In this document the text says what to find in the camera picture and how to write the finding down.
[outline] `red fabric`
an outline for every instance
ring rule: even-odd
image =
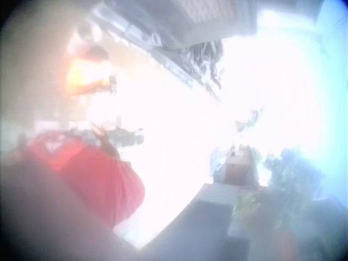
[[[100,148],[77,139],[66,139],[51,153],[40,137],[29,148],[56,170],[62,180],[108,226],[129,218],[141,205],[145,188],[130,164],[109,157]]]

